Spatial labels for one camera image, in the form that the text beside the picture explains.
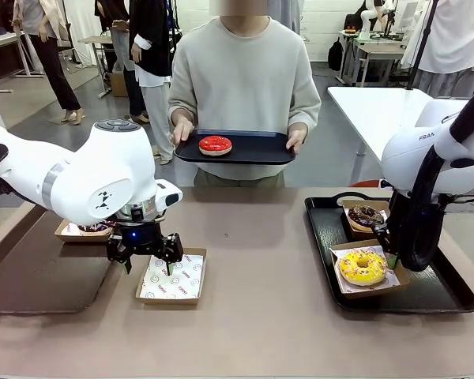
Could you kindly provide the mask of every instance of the sweatshirt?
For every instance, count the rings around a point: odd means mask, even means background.
[[[297,122],[311,131],[321,100],[300,36],[277,21],[257,36],[231,33],[219,17],[181,39],[169,92],[169,116],[184,108],[195,127],[288,134]],[[220,178],[257,180],[285,166],[197,163]]]

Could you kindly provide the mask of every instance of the robot logo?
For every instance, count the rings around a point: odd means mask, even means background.
[[[109,206],[106,204],[106,201],[112,195],[110,193],[107,193],[107,191],[104,191],[104,192],[100,192],[98,196],[102,197],[102,204],[99,205],[98,207],[95,207],[95,209],[106,208],[106,210],[109,210]]]

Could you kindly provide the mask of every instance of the green pants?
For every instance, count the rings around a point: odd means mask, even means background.
[[[198,169],[194,180],[195,187],[260,187],[260,188],[283,188],[284,174],[281,171],[278,175],[258,180],[231,180],[220,178]]]

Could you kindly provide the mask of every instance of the black pants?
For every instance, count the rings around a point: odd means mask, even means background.
[[[63,73],[56,38],[49,38],[47,42],[43,43],[39,36],[30,35],[30,40],[62,108],[68,111],[80,109],[81,105],[79,105],[77,97]]]
[[[123,76],[125,77],[126,91],[130,100],[130,115],[140,116],[145,111],[145,103],[141,87],[135,80],[135,71],[128,71],[123,68]]]

